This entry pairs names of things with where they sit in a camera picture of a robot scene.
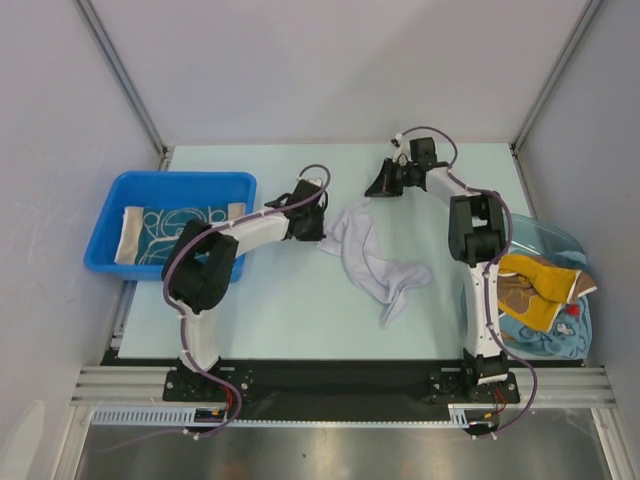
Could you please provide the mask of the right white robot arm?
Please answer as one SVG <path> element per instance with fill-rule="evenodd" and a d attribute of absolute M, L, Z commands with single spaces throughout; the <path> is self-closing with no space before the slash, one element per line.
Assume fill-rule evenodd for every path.
<path fill-rule="evenodd" d="M 508 355 L 499 328 L 499 260 L 508 251 L 509 212 L 496 193 L 471 187 L 453 173 L 451 163 L 438 160 L 433 138 L 391 140 L 395 151 L 366 190 L 370 198 L 399 197 L 418 187 L 448 207 L 448 248 L 464 274 L 467 339 L 463 362 L 452 394 L 477 403 L 497 398 L 508 384 Z"/>

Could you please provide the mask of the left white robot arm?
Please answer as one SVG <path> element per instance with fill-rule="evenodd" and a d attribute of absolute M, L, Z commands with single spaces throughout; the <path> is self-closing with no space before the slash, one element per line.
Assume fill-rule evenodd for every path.
<path fill-rule="evenodd" d="M 187 222 L 162 271 L 163 297 L 180 323 L 181 363 L 190 369 L 185 388 L 199 400 L 214 397 L 220 376 L 211 368 L 220 360 L 214 309 L 231 283 L 236 260 L 264 245 L 324 238 L 328 184 L 300 179 L 254 213 L 209 225 Z"/>

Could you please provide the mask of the white lavender towel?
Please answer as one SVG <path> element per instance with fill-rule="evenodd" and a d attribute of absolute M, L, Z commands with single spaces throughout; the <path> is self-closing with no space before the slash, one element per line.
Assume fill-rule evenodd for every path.
<path fill-rule="evenodd" d="M 326 227 L 318 248 L 341 259 L 349 280 L 384 306 L 383 328 L 406 308 L 409 291 L 427 286 L 433 274 L 419 262 L 383 257 L 369 198 L 346 206 Z"/>

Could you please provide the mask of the teal beige Doraemon towel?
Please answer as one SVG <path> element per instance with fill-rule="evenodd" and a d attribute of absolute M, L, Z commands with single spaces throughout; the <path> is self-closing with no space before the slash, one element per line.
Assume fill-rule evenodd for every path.
<path fill-rule="evenodd" d="M 218 225 L 246 213 L 241 202 L 178 209 L 129 206 L 115 254 L 117 265 L 163 265 L 190 220 Z"/>

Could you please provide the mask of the yellow white towel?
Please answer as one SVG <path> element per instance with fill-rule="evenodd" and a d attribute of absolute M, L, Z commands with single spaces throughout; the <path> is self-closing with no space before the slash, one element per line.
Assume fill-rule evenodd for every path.
<path fill-rule="evenodd" d="M 541 256 L 508 254 L 499 263 L 499 310 L 537 332 L 548 333 L 565 306 L 596 290 L 587 272 L 556 266 Z"/>

